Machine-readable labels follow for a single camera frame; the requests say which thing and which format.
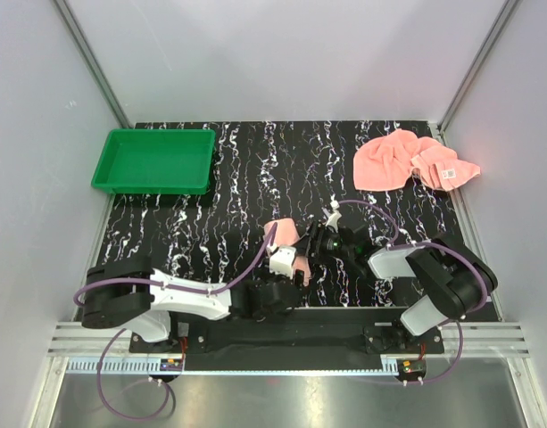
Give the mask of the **pink towel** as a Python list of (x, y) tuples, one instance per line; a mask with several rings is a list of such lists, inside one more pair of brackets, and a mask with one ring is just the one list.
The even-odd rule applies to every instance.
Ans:
[(369, 140), (353, 157), (353, 183), (360, 191), (398, 190), (418, 177), (430, 189), (450, 192), (480, 174), (479, 166), (434, 138), (403, 129)]
[[(273, 245), (278, 249), (285, 247), (293, 247), (296, 249), (296, 244), (300, 240), (300, 236), (298, 235), (295, 222), (291, 218), (271, 220), (264, 226), (265, 235), (269, 234), (273, 226), (277, 227)], [(309, 285), (311, 270), (308, 259), (302, 255), (298, 255), (296, 251), (293, 256), (292, 270), (293, 273), (291, 277), (294, 277), (298, 271), (302, 271), (304, 274), (303, 284), (305, 286)]]

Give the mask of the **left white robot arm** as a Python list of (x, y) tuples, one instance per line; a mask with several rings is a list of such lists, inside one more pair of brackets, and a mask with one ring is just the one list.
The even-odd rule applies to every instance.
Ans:
[(177, 348), (180, 323), (262, 321), (284, 316), (301, 302), (306, 275), (301, 269), (266, 268), (258, 278), (232, 287), (172, 276), (138, 256), (92, 267), (73, 297), (86, 329), (126, 329), (159, 352)]

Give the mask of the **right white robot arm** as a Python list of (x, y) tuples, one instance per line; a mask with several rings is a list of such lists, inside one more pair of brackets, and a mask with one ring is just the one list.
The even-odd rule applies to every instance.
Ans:
[(360, 229), (334, 229), (313, 222), (295, 247), (299, 255), (315, 264), (339, 259), (353, 276), (371, 283), (397, 277), (418, 281), (423, 297), (391, 325), (366, 331), (368, 345), (378, 353), (421, 350), (426, 333), (482, 307), (498, 287), (495, 273), (451, 235), (377, 247)]

